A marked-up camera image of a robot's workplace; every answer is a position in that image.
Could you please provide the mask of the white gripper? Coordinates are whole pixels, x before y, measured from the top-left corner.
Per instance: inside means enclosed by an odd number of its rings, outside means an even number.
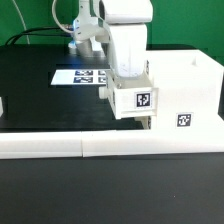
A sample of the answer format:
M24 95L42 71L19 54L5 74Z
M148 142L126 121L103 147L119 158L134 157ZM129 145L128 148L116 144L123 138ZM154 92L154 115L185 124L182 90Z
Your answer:
M108 59L111 70L121 78L142 75L147 44L145 24L110 25Z

